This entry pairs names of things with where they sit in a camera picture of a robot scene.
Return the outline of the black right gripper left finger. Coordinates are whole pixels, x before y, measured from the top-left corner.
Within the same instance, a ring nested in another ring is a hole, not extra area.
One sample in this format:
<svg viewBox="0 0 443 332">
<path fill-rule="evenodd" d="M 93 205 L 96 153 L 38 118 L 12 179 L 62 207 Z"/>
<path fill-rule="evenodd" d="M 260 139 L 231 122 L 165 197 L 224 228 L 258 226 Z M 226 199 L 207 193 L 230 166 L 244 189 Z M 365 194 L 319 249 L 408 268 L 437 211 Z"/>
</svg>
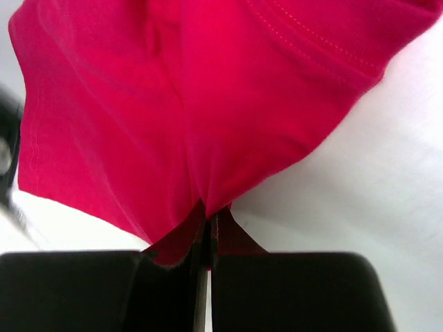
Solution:
<svg viewBox="0 0 443 332">
<path fill-rule="evenodd" d="M 203 331 L 206 277 L 187 255 L 136 251 L 1 256 L 2 331 Z"/>
</svg>

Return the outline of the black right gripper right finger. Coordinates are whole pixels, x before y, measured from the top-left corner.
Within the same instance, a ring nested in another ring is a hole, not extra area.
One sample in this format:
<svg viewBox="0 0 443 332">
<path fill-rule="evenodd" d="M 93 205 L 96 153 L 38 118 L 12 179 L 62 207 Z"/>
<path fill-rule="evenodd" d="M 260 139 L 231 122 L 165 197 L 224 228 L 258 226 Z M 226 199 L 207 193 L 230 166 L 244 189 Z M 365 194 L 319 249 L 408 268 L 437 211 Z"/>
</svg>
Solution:
<svg viewBox="0 0 443 332">
<path fill-rule="evenodd" d="M 351 252 L 267 252 L 211 220 L 214 331 L 394 331 L 375 269 Z"/>
</svg>

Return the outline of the red t shirt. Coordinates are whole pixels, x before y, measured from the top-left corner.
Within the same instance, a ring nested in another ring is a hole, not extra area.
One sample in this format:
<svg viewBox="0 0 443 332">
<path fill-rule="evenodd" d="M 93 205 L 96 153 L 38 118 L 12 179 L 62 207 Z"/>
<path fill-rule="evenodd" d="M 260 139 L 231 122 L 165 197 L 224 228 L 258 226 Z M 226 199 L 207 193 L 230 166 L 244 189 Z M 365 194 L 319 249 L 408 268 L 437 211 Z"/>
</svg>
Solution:
<svg viewBox="0 0 443 332">
<path fill-rule="evenodd" d="M 25 1 L 19 189 L 148 242 L 304 160 L 441 1 Z"/>
</svg>

